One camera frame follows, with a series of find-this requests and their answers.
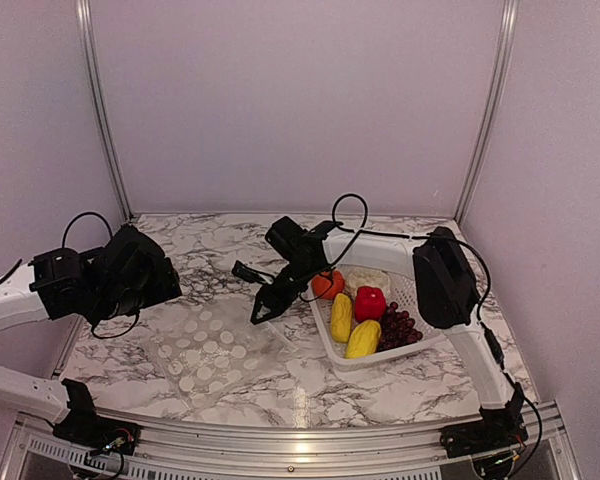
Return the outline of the red bell pepper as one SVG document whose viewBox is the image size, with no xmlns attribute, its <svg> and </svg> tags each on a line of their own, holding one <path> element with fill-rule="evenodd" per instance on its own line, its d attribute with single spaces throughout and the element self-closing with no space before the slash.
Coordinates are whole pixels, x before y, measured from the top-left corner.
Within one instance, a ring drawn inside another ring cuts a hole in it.
<svg viewBox="0 0 600 480">
<path fill-rule="evenodd" d="M 385 313 L 387 303 L 384 292 L 373 286 L 361 286 L 357 289 L 354 302 L 354 316 L 357 322 L 379 320 Z"/>
</svg>

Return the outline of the clear dotted zip bag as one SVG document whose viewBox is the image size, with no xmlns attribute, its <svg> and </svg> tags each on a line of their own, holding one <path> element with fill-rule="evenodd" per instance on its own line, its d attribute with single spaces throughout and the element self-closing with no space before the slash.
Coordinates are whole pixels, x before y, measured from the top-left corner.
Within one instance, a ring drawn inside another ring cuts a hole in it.
<svg viewBox="0 0 600 480">
<path fill-rule="evenodd" d="M 251 305 L 236 298 L 202 305 L 175 304 L 147 342 L 159 370 L 190 408 L 206 408 L 297 348 L 274 326 L 250 322 Z"/>
</svg>

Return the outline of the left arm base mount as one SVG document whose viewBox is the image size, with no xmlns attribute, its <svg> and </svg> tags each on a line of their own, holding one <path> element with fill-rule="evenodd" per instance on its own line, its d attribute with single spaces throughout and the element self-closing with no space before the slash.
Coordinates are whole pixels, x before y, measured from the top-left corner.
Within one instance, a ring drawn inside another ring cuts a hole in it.
<svg viewBox="0 0 600 480">
<path fill-rule="evenodd" d="M 99 415 L 85 384 L 71 379 L 64 379 L 61 384 L 68 394 L 68 414 L 54 423 L 53 434 L 57 438 L 89 447 L 94 455 L 110 451 L 134 453 L 140 433 L 136 423 Z"/>
</svg>

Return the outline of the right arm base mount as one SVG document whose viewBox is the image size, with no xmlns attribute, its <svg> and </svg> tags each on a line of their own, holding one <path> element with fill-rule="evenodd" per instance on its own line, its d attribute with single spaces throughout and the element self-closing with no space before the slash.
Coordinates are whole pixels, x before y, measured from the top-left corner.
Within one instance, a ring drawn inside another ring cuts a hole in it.
<svg viewBox="0 0 600 480">
<path fill-rule="evenodd" d="M 440 444 L 448 458 L 475 455 L 525 443 L 528 433 L 520 413 L 480 410 L 481 419 L 443 427 Z"/>
</svg>

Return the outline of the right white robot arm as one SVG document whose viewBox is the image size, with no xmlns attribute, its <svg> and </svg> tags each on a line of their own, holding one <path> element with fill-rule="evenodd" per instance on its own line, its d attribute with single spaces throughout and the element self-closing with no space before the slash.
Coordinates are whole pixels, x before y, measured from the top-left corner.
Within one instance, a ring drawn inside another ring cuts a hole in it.
<svg viewBox="0 0 600 480">
<path fill-rule="evenodd" d="M 503 350 L 481 318 L 486 296 L 478 291 L 467 260 L 476 251 L 447 227 L 430 233 L 404 234 L 347 228 L 336 218 L 311 229 L 284 216 L 265 235 L 286 260 L 275 276 L 257 272 L 250 316 L 257 325 L 286 312 L 310 281 L 338 264 L 396 273 L 414 280 L 420 317 L 449 339 L 467 369 L 482 415 L 475 438 L 495 448 L 514 431 L 513 411 L 524 403 L 521 385 L 506 370 Z"/>
</svg>

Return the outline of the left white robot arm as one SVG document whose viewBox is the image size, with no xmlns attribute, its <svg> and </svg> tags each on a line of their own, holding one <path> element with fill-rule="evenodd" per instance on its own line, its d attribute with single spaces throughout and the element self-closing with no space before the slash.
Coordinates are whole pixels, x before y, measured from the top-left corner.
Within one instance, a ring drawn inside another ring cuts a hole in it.
<svg viewBox="0 0 600 480">
<path fill-rule="evenodd" d="M 78 252 L 61 245 L 17 262 L 0 278 L 0 332 L 27 323 L 77 315 L 91 327 L 181 296 L 179 275 L 163 249 L 135 226 L 108 232 L 108 242 Z M 0 366 L 0 403 L 50 421 L 66 420 L 86 445 L 105 438 L 88 387 L 48 380 Z"/>
</svg>

